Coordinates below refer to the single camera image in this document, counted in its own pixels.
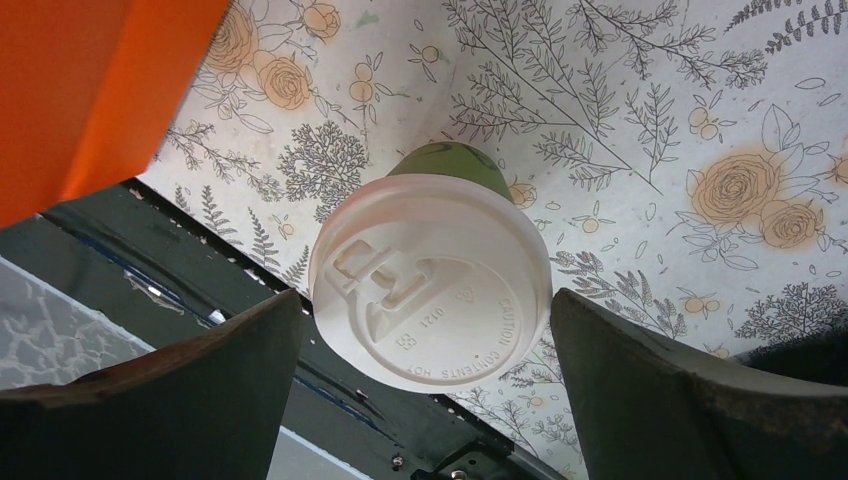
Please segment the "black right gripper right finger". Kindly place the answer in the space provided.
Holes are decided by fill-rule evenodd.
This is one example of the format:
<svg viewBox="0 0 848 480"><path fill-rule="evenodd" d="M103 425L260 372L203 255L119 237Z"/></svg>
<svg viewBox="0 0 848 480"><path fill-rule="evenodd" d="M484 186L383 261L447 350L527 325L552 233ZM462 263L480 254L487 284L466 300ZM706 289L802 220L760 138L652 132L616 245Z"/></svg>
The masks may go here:
<svg viewBox="0 0 848 480"><path fill-rule="evenodd" d="M592 479L843 479L847 386L721 359L575 292L550 325Z"/></svg>

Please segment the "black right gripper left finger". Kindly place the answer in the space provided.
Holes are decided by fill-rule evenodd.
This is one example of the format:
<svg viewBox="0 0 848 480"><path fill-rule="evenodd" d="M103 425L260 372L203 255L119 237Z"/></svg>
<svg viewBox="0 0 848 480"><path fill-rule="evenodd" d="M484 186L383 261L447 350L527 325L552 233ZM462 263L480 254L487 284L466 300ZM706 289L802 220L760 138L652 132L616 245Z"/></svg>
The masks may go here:
<svg viewBox="0 0 848 480"><path fill-rule="evenodd" d="M5 479L263 479L301 346L299 295L66 385L1 394Z"/></svg>

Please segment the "white plastic cup lid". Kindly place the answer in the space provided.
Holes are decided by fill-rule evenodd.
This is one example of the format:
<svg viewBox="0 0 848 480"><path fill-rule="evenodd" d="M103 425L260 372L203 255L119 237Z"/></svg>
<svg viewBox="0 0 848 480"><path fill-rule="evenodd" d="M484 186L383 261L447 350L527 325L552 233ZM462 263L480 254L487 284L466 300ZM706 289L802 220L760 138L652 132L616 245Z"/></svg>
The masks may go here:
<svg viewBox="0 0 848 480"><path fill-rule="evenodd" d="M348 197L316 238L308 283L338 356L419 393L504 374L541 339L553 296L529 218L483 186L431 174L384 177Z"/></svg>

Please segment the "green paper coffee cup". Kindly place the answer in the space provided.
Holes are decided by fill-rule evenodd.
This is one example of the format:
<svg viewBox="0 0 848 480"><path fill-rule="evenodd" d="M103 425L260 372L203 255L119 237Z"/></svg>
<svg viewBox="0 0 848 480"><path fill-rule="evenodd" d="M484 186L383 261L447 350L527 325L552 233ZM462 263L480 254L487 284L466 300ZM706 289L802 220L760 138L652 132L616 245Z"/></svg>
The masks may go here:
<svg viewBox="0 0 848 480"><path fill-rule="evenodd" d="M433 142L406 155L388 176L430 174L460 178L513 202L500 167L479 149L460 142Z"/></svg>

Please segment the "orange paper bag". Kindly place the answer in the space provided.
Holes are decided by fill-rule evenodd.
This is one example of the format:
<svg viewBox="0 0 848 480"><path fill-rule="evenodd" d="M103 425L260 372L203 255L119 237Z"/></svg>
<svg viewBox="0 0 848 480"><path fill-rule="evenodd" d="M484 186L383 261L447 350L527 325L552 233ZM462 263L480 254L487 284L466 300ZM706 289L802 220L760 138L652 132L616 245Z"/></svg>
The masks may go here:
<svg viewBox="0 0 848 480"><path fill-rule="evenodd" d="M225 1L5 1L1 223L143 173Z"/></svg>

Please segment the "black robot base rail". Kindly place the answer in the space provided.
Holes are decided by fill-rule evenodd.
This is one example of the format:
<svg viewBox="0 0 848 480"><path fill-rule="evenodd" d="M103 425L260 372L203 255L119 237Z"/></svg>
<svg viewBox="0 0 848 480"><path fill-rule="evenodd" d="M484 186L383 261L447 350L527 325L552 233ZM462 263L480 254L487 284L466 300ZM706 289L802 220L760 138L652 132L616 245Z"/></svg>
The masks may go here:
<svg viewBox="0 0 848 480"><path fill-rule="evenodd" d="M138 181L1 232L1 385L70 382L205 332L285 283ZM528 448L449 397L356 372L303 343L272 463L316 479L553 479Z"/></svg>

